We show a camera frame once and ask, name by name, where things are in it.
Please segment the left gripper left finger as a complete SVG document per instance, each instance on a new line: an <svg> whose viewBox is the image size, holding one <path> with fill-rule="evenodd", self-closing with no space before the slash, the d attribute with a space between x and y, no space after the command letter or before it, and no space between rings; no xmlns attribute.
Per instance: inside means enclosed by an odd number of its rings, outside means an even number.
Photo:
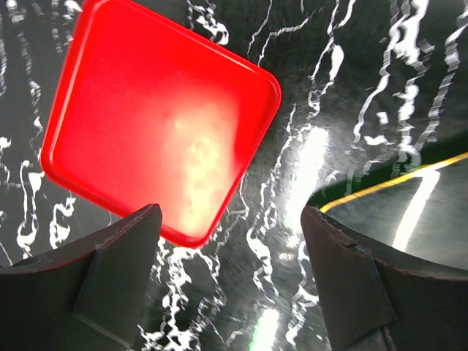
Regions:
<svg viewBox="0 0 468 351"><path fill-rule="evenodd" d="M126 350L162 224L157 204L1 269L3 350Z"/></svg>

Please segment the red box lid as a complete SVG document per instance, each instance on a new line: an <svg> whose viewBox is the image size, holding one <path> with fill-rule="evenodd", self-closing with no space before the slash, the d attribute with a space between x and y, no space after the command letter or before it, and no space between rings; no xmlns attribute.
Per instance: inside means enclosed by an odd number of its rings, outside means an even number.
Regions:
<svg viewBox="0 0 468 351"><path fill-rule="evenodd" d="M203 245L281 104L268 71L134 1L85 1L40 164L119 216L150 203L162 236Z"/></svg>

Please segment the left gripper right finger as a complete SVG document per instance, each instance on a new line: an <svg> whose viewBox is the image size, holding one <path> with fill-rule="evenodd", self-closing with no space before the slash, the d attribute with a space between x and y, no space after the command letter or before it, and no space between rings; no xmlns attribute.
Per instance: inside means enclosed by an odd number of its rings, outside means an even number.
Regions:
<svg viewBox="0 0 468 351"><path fill-rule="evenodd" d="M305 206L332 350L466 350L467 271L401 252Z"/></svg>

